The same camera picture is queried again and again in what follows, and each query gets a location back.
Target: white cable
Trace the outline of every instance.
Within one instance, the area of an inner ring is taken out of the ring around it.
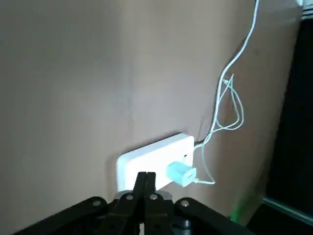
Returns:
[[[211,140],[213,133],[221,131],[221,130],[236,130],[238,128],[240,128],[244,121],[245,121],[245,113],[244,113],[244,107],[243,104],[240,100],[240,97],[238,95],[238,93],[235,91],[235,89],[233,88],[233,79],[234,79],[234,74],[232,74],[231,78],[229,80],[225,80],[225,75],[228,72],[229,68],[233,66],[233,64],[238,60],[238,58],[242,55],[242,53],[244,52],[249,39],[253,33],[253,30],[255,28],[255,23],[256,23],[256,18],[257,18],[257,13],[258,13],[258,8],[259,8],[259,3],[260,0],[255,0],[255,6],[254,6],[254,12],[253,12],[253,19],[252,19],[252,24],[251,24],[251,28],[244,40],[243,46],[241,47],[241,49],[239,50],[239,52],[235,55],[235,57],[226,65],[226,67],[223,69],[219,82],[218,82],[218,86],[217,86],[217,92],[216,92],[216,101],[215,101],[215,109],[214,109],[214,115],[213,115],[213,119],[212,119],[212,124],[211,124],[211,128],[209,133],[206,135],[206,137],[204,138],[203,141],[196,143],[194,146],[194,150],[196,150],[197,148],[201,147],[201,159],[202,159],[202,164],[204,166],[205,172],[208,175],[208,177],[210,178],[211,181],[201,181],[198,179],[198,181],[196,183],[200,183],[200,184],[215,184],[215,180],[213,178],[213,176],[211,175],[210,171],[208,170],[206,163],[205,163],[205,159],[204,159],[204,147],[205,145]],[[225,84],[226,87],[223,91],[223,93],[221,94],[222,91],[222,85]],[[225,93],[227,92],[227,90],[230,90],[230,95],[231,95],[231,99],[234,105],[234,110],[237,116],[237,120],[235,122],[233,122],[230,125],[227,126],[223,126],[219,123],[218,121],[218,115],[219,115],[219,108],[220,108],[220,103],[222,98],[224,97]]]

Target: power outlet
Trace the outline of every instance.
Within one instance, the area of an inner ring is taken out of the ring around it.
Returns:
[[[118,191],[133,190],[137,174],[156,173],[156,190],[168,185],[172,180],[166,176],[166,168],[173,162],[183,162],[192,166],[194,137],[178,134],[145,147],[121,155],[116,162]]]

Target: power adapter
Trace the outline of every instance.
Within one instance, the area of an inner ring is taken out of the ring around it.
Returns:
[[[166,175],[175,183],[186,187],[192,182],[196,181],[197,169],[182,162],[173,162],[166,168]]]

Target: black furniture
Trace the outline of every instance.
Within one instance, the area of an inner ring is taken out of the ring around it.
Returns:
[[[313,19],[301,22],[257,235],[313,235]]]

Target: wall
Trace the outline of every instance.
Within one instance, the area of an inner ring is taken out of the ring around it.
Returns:
[[[270,156],[301,14],[293,0],[261,2],[232,68],[245,126],[206,148],[217,184],[165,188],[225,215]],[[250,0],[3,2],[0,233],[90,196],[111,200],[116,158],[130,149],[177,132],[203,138],[252,9]]]

